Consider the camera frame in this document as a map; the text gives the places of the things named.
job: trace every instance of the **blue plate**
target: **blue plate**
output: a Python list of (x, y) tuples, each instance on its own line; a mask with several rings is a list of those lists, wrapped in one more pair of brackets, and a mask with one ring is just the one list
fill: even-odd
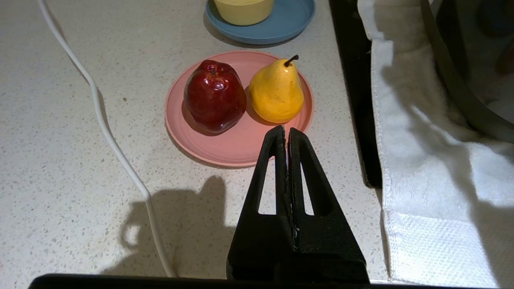
[(273, 10), (264, 21), (249, 26), (233, 25), (219, 15), (216, 4), (208, 0), (207, 18), (230, 39), (248, 44), (273, 44), (300, 34), (316, 11), (314, 0), (275, 0)]

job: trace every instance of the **plate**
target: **plate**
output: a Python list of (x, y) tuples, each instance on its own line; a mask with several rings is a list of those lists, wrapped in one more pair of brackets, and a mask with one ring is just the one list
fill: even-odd
[[(208, 59), (230, 64), (247, 91), (253, 75), (278, 57), (255, 51), (232, 51), (217, 54)], [(208, 135), (203, 132), (183, 105), (186, 82), (200, 63), (201, 61), (182, 73), (168, 93), (164, 117), (171, 137), (186, 152), (211, 164), (224, 167), (255, 165), (264, 135), (277, 124), (259, 118), (248, 101), (245, 114), (233, 127), (218, 135)], [(286, 135), (289, 134), (291, 127), (305, 132), (314, 114), (313, 93), (305, 77), (301, 73), (299, 77), (305, 98), (304, 104), (300, 113), (284, 124)]]
[(300, 34), (313, 19), (316, 3), (314, 0), (275, 0), (268, 18), (249, 26), (223, 20), (213, 0), (207, 1), (205, 11), (212, 25), (230, 39), (248, 44), (273, 44)]

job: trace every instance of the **bowl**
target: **bowl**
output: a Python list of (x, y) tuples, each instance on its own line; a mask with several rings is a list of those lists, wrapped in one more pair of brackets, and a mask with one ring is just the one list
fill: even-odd
[(268, 18), (274, 0), (214, 0), (214, 3), (225, 21), (248, 26)]
[(254, 25), (228, 23), (219, 14), (214, 0), (208, 0), (205, 12), (210, 23), (224, 36), (253, 45), (269, 45), (287, 41), (307, 27), (316, 12), (314, 0), (276, 0), (268, 18)]

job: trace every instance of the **pear stem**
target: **pear stem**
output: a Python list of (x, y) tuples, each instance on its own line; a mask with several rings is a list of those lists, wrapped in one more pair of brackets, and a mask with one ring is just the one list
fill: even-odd
[(293, 60), (298, 60), (300, 57), (298, 57), (298, 54), (291, 57), (291, 59), (289, 59), (288, 61), (284, 62), (284, 66), (285, 67), (289, 67), (289, 64), (293, 61)]

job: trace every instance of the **yellow bowl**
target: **yellow bowl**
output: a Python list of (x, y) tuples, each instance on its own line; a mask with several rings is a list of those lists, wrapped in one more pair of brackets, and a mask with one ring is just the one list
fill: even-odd
[(266, 19), (274, 0), (214, 0), (221, 17), (235, 25), (253, 25)]

